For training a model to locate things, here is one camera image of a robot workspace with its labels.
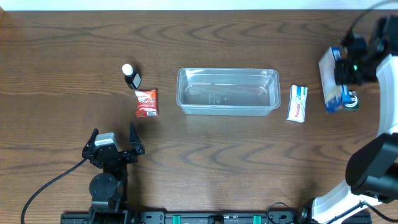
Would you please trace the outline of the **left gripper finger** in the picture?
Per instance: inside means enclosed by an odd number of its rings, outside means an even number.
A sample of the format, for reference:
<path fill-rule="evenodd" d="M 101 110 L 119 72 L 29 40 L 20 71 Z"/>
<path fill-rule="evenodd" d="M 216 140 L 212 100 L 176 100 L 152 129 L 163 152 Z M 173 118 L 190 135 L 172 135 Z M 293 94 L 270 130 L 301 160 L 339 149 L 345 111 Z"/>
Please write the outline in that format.
<path fill-rule="evenodd" d="M 98 129 L 95 128 L 91 134 L 91 137 L 89 138 L 89 140 L 86 144 L 87 147 L 93 147 L 95 145 L 95 139 L 96 139 L 97 135 L 99 135 L 99 131 L 98 131 Z"/>
<path fill-rule="evenodd" d="M 129 143 L 135 151 L 142 151 L 142 143 L 136 133 L 133 122 L 130 122 L 129 127 Z"/>

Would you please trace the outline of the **tall blue medicine box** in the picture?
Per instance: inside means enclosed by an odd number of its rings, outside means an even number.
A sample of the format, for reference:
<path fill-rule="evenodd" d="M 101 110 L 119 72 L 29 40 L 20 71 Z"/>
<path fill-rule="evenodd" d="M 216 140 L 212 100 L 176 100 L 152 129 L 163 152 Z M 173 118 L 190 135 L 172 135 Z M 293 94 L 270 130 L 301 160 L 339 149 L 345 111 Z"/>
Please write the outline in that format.
<path fill-rule="evenodd" d="M 340 48 L 329 47 L 318 62 L 325 108 L 328 113 L 335 113 L 342 109 L 344 104 L 351 103 L 347 86 L 337 85 L 335 82 L 335 62 L 340 58 Z"/>

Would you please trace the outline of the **white Panadol box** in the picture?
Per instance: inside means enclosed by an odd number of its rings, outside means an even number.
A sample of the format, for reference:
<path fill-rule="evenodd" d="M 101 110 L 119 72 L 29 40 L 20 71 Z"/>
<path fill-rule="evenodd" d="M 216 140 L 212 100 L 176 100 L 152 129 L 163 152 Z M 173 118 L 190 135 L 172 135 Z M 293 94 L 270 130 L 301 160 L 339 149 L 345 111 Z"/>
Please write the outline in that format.
<path fill-rule="evenodd" d="M 290 88 L 289 109 L 287 120 L 303 123 L 305 121 L 306 100 L 308 88 L 305 86 L 292 85 Z"/>

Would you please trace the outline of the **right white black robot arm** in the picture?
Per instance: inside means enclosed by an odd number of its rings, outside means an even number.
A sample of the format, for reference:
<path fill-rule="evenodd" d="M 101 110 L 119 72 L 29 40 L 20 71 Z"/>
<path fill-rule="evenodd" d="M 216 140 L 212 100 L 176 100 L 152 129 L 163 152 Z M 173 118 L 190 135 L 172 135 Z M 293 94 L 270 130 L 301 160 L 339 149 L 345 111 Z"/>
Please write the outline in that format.
<path fill-rule="evenodd" d="M 376 82 L 380 89 L 377 136 L 349 159 L 345 179 L 327 194 L 310 200 L 295 223 L 371 223 L 375 213 L 390 223 L 376 206 L 397 200 L 397 16 L 376 21 L 370 40 L 349 28 L 340 42 L 319 61 L 326 103 L 343 99 L 346 85 Z"/>

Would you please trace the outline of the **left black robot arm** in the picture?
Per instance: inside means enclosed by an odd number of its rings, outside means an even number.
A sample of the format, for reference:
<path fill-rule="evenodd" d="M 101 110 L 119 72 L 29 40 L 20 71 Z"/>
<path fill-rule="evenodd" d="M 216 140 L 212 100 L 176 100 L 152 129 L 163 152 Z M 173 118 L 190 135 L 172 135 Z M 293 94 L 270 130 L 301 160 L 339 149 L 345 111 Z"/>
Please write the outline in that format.
<path fill-rule="evenodd" d="M 83 223 L 140 222 L 139 213 L 129 207 L 127 196 L 127 165 L 137 162 L 138 156 L 145 154 L 133 123 L 129 128 L 129 143 L 130 150 L 120 151 L 114 133 L 100 134 L 95 129 L 83 148 L 83 158 L 103 170 L 90 182 L 91 207 Z"/>

